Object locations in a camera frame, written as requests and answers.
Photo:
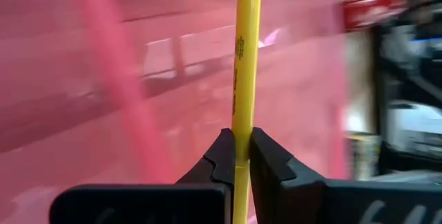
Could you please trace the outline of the pink translucent plastic box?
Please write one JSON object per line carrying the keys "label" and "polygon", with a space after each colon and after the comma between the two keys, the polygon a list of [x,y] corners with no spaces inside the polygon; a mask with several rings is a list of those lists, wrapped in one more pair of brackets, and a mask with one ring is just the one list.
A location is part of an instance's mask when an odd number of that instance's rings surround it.
{"label": "pink translucent plastic box", "polygon": [[[339,0],[262,0],[254,124],[348,178]],[[236,0],[0,0],[0,224],[173,183],[231,124]]]}

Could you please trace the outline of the yellow highlighter marker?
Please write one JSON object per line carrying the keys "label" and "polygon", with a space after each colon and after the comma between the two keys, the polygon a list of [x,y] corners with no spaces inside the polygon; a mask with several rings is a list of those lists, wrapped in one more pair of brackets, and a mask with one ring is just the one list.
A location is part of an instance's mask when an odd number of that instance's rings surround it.
{"label": "yellow highlighter marker", "polygon": [[231,130],[235,138],[232,224],[247,224],[261,0],[237,0]]}

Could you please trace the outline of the red bag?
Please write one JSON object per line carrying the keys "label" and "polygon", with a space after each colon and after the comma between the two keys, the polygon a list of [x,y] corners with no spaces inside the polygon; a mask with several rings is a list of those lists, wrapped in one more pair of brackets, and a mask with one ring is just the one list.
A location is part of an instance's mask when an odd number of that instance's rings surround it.
{"label": "red bag", "polygon": [[369,28],[408,9],[407,0],[345,0],[342,2],[346,32]]}

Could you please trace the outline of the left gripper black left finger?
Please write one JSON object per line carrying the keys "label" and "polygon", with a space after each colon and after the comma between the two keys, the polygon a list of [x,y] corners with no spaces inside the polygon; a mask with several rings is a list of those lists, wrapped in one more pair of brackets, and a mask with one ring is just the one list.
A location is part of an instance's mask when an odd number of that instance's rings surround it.
{"label": "left gripper black left finger", "polygon": [[51,203],[50,224],[231,224],[235,139],[222,129],[176,183],[89,184],[71,187]]}

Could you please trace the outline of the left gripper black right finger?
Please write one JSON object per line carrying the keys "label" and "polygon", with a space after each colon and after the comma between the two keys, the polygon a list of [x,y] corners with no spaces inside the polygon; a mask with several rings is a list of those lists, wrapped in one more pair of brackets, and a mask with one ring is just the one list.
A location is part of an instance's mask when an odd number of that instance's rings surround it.
{"label": "left gripper black right finger", "polygon": [[258,224],[442,224],[442,186],[328,179],[260,128],[250,174]]}

